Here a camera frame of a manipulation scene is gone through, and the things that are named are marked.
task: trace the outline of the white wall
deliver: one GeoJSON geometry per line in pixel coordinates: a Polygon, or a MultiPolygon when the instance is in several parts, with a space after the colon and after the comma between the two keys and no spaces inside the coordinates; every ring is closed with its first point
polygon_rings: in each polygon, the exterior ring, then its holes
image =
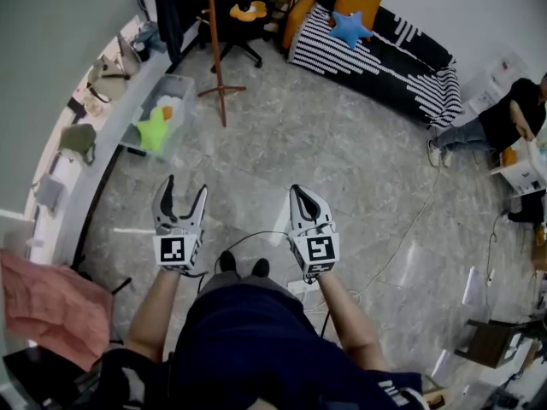
{"type": "Polygon", "coordinates": [[[74,88],[137,0],[0,0],[0,208],[23,213],[74,88]]]}
{"type": "Polygon", "coordinates": [[[505,50],[522,58],[536,82],[547,72],[547,0],[382,0],[382,6],[448,49],[461,83],[505,50]]]}

